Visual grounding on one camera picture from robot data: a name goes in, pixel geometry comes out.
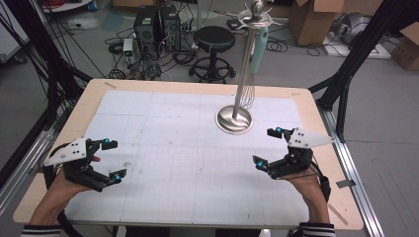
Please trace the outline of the person's left hand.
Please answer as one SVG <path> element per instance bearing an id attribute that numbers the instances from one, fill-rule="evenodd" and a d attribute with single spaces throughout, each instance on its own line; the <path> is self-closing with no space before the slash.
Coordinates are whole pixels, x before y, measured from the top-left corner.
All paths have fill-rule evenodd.
<path id="1" fill-rule="evenodd" d="M 56 173 L 51 186 L 35 209 L 30 225 L 52 226 L 58 223 L 58 215 L 68 206 L 69 202 L 90 188 L 74 184 L 65 178 L 62 168 Z"/>

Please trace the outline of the black metal frame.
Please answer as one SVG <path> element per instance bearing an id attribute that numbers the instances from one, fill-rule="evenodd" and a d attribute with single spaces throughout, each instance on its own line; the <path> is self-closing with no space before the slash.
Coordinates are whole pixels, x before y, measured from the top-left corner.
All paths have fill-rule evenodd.
<path id="1" fill-rule="evenodd" d="M 44 63 L 33 58 L 31 49 L 23 43 L 19 34 L 0 17 L 0 24 L 21 46 L 30 58 L 39 77 L 47 83 L 47 108 L 37 120 L 30 132 L 0 170 L 0 190 L 11 179 L 12 174 L 23 160 L 36 136 L 46 127 L 50 128 L 56 120 L 58 106 L 64 100 L 79 99 L 83 89 L 76 82 L 76 78 L 83 82 L 90 82 L 93 77 L 87 75 L 67 62 L 58 51 L 51 36 L 47 32 L 35 6 L 31 0 L 3 0 L 11 14 L 15 17 L 24 33 L 35 47 Z"/>
<path id="2" fill-rule="evenodd" d="M 413 3 L 419 3 L 419 0 L 383 0 L 339 69 L 331 77 L 308 88 L 311 93 L 324 89 L 322 96 L 315 100 L 323 111 L 331 112 L 334 103 L 339 101 L 335 132 L 341 142 L 345 143 L 345 119 L 352 79 L 382 36 Z"/>

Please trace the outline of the aluminium rail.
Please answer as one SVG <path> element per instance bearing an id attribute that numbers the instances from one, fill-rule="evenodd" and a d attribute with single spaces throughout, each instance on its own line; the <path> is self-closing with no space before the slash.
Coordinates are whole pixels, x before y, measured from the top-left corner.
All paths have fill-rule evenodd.
<path id="1" fill-rule="evenodd" d="M 17 167 L 0 189 L 0 216 L 14 201 L 16 194 L 31 172 L 37 169 L 38 162 L 45 155 L 53 140 L 53 131 L 42 131 L 36 138 L 29 140 L 29 147 L 23 149 L 22 160 L 18 162 Z"/>
<path id="2" fill-rule="evenodd" d="M 345 180 L 348 183 L 348 188 L 351 190 L 357 208 L 362 216 L 364 227 L 370 237 L 385 237 L 349 148 L 339 138 L 336 131 L 336 119 L 333 113 L 322 109 L 319 110 L 319 113 L 328 133 L 335 139 L 334 149 L 342 167 Z"/>

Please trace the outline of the person's right hand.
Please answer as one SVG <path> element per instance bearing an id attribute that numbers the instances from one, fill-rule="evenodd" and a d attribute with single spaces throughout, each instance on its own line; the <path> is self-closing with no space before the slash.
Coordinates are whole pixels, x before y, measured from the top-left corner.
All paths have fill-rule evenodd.
<path id="1" fill-rule="evenodd" d="M 328 206 L 320 188 L 317 175 L 311 169 L 283 177 L 301 194 L 308 208 L 308 221 L 311 223 L 330 223 Z"/>

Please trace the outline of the clear plastic bag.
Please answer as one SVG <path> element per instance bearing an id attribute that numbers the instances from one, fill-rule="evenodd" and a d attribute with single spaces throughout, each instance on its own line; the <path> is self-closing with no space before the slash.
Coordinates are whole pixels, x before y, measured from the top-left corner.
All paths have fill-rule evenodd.
<path id="1" fill-rule="evenodd" d="M 71 30 L 94 30 L 99 27 L 96 19 L 70 19 L 67 24 Z"/>

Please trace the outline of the small cardboard box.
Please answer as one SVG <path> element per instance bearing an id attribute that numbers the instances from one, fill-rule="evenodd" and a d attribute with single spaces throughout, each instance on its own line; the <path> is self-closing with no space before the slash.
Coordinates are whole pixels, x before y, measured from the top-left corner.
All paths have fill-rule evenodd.
<path id="1" fill-rule="evenodd" d="M 400 31 L 403 39 L 391 52 L 391 57 L 406 71 L 419 71 L 419 22 Z"/>

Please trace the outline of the whisk with mint green handle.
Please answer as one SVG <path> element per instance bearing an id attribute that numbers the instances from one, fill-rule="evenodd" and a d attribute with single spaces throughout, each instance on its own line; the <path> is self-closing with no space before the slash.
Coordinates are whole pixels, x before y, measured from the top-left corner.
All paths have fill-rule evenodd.
<path id="1" fill-rule="evenodd" d="M 240 107 L 250 109 L 255 99 L 254 79 L 258 73 L 265 47 L 267 44 L 269 31 L 267 27 L 260 30 L 252 29 L 250 33 L 259 33 L 258 36 L 249 36 L 250 45 L 246 47 L 242 71 L 240 72 Z"/>

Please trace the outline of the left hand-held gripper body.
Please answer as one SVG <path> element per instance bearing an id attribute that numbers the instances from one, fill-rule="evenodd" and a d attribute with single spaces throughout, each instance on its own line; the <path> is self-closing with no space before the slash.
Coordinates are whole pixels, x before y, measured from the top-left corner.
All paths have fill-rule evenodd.
<path id="1" fill-rule="evenodd" d="M 96 172 L 90 163 L 93 156 L 86 153 L 86 138 L 81 136 L 72 142 L 57 146 L 48 158 L 42 163 L 43 176 L 46 187 L 49 189 L 55 178 L 55 166 L 61 165 L 65 178 L 78 185 L 88 187 L 95 191 Z"/>

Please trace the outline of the grey round appliance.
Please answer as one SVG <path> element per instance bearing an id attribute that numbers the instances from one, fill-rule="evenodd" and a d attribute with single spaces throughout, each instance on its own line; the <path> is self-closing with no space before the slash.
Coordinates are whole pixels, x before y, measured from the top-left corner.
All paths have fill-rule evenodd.
<path id="1" fill-rule="evenodd" d="M 335 19 L 330 32 L 345 44 L 353 44 L 370 22 L 370 18 L 361 13 L 343 13 Z"/>

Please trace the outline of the black computer tower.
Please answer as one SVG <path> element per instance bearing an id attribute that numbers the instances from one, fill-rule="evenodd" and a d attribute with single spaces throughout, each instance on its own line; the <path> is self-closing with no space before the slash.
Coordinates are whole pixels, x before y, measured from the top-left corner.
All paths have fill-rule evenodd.
<path id="1" fill-rule="evenodd" d="M 161 25 L 165 45 L 170 51 L 181 49 L 180 17 L 177 9 L 172 4 L 160 8 Z"/>
<path id="2" fill-rule="evenodd" d="M 154 5 L 138 8 L 133 24 L 136 38 L 143 44 L 153 44 L 158 35 L 158 9 Z"/>

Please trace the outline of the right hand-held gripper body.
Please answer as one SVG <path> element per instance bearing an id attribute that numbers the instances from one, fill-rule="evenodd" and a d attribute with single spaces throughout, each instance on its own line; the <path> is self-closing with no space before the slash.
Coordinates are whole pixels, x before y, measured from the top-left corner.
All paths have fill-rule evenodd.
<path id="1" fill-rule="evenodd" d="M 302 172 L 308 168 L 314 168 L 322 177 L 318 165 L 312 161 L 313 147 L 333 143 L 334 139 L 328 135 L 316 133 L 300 127 L 293 128 L 291 140 L 287 142 L 289 153 L 283 159 L 275 161 L 280 164 L 282 178 L 287 175 Z"/>

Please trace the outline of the steel utensil stand with hooks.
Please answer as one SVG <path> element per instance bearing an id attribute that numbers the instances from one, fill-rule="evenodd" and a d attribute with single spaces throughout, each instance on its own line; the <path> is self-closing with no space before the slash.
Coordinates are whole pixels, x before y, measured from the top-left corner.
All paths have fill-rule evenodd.
<path id="1" fill-rule="evenodd" d="M 258 73 L 266 44 L 269 27 L 275 25 L 265 9 L 263 0 L 252 0 L 245 10 L 236 15 L 241 28 L 248 31 L 245 52 L 233 105 L 220 108 L 215 116 L 216 125 L 229 134 L 243 134 L 253 126 L 250 109 L 255 100 L 255 76 Z"/>

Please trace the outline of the large open cardboard box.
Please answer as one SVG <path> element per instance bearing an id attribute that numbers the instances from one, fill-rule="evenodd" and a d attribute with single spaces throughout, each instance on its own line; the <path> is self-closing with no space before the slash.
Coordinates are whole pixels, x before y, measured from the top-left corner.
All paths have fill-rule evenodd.
<path id="1" fill-rule="evenodd" d="M 321 44 L 345 0 L 294 0 L 289 27 L 298 45 Z"/>

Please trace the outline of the black round stool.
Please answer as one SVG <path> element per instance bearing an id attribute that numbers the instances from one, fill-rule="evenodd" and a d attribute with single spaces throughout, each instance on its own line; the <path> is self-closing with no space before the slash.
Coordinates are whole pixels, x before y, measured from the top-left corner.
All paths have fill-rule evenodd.
<path id="1" fill-rule="evenodd" d="M 226 60 L 217 56 L 234 46 L 235 36 L 230 30 L 220 26 L 202 27 L 194 33 L 194 43 L 209 56 L 201 57 L 190 67 L 190 76 L 196 76 L 200 83 L 220 81 L 225 84 L 226 77 L 236 75 L 233 67 Z"/>

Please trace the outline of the white grid mat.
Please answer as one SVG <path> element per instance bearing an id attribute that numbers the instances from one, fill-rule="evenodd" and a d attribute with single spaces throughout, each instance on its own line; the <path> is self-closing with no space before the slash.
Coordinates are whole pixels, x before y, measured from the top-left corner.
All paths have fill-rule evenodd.
<path id="1" fill-rule="evenodd" d="M 292 99 L 262 97 L 252 128 L 239 135 L 217 127 L 215 113 L 231 96 L 109 91 L 85 131 L 118 147 L 99 152 L 96 171 L 126 170 L 102 192 L 75 197 L 66 209 L 79 222 L 244 227 L 294 226 L 308 217 L 300 194 L 257 170 L 255 156 L 276 161 L 286 143 L 270 128 L 300 125 Z"/>

